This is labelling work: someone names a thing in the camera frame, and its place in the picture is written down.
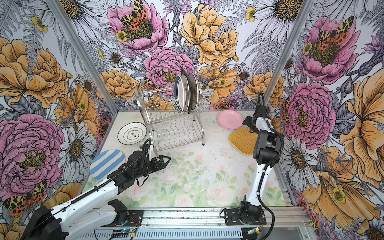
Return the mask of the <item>pink plastic plate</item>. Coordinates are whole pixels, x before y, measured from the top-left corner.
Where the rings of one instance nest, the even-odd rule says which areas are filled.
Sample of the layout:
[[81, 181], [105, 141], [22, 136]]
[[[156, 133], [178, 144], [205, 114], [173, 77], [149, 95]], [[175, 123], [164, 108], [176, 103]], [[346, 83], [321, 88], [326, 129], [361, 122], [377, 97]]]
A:
[[236, 111], [223, 110], [217, 116], [218, 124], [226, 130], [237, 130], [243, 126], [244, 118]]

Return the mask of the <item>yellow woven-pattern tray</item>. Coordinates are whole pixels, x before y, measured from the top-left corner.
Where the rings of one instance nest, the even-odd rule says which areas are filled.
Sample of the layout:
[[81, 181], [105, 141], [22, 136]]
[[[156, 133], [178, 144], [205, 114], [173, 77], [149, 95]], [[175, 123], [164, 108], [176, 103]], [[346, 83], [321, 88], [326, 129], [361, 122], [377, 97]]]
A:
[[241, 127], [229, 135], [229, 142], [243, 155], [250, 156], [254, 152], [258, 134], [251, 133], [248, 127]]

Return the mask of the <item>white plate green red rim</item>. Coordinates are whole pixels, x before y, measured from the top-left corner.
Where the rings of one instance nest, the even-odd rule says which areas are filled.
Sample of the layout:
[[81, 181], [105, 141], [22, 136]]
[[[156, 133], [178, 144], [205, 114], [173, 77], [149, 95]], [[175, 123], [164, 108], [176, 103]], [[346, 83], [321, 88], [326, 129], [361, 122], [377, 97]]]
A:
[[175, 80], [175, 108], [179, 113], [184, 112], [185, 107], [185, 88], [182, 76], [177, 76]]

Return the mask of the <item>black square floral plate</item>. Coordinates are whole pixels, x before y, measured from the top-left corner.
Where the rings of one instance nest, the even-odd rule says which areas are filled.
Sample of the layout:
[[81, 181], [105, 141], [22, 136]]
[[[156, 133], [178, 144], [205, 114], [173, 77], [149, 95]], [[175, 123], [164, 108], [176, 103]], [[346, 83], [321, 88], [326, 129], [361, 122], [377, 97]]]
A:
[[189, 105], [189, 109], [188, 109], [188, 113], [191, 113], [192, 111], [194, 111], [194, 107], [195, 107], [195, 82], [194, 82], [194, 77], [193, 75], [194, 74], [187, 74], [187, 72], [185, 70], [181, 70], [181, 73], [182, 75], [186, 75], [187, 78], [188, 78], [188, 81], [189, 81], [189, 86], [190, 86], [190, 97], [191, 97], [191, 100], [190, 100], [190, 105]]

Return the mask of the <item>white plate orange sunburst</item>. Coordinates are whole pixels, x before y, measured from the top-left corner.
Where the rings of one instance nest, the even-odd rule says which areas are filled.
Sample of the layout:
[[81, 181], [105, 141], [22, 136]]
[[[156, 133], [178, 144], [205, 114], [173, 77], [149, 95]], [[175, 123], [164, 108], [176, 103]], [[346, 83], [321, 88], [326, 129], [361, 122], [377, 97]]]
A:
[[199, 100], [200, 100], [200, 85], [199, 85], [199, 81], [198, 81], [198, 78], [193, 75], [194, 77], [194, 82], [195, 82], [195, 107], [194, 107], [194, 110], [198, 108], [198, 105], [199, 105]]

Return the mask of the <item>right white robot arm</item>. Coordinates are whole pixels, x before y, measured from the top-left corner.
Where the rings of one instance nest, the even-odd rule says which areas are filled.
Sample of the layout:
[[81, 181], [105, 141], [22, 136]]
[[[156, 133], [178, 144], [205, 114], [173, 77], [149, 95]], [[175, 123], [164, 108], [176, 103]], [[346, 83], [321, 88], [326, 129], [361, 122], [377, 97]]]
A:
[[264, 180], [272, 168], [281, 158], [284, 148], [284, 136], [273, 127], [267, 116], [265, 105], [256, 106], [252, 116], [246, 117], [243, 125], [249, 128], [249, 132], [257, 134], [253, 149], [253, 159], [256, 160], [256, 173], [253, 175], [251, 188], [240, 203], [240, 219], [246, 225], [262, 220], [262, 208], [267, 206], [262, 201], [262, 194], [266, 187]]

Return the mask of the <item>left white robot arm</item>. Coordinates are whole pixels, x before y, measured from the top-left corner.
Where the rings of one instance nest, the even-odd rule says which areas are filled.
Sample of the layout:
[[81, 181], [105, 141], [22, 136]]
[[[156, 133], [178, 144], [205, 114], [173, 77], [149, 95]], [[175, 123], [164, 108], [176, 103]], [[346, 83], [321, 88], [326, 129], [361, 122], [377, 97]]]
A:
[[130, 188], [139, 178], [163, 170], [171, 157], [150, 158], [145, 151], [135, 151], [134, 161], [120, 166], [96, 187], [73, 200], [48, 209], [36, 210], [23, 235], [23, 240], [75, 240], [107, 225], [138, 225], [128, 208], [116, 196]]

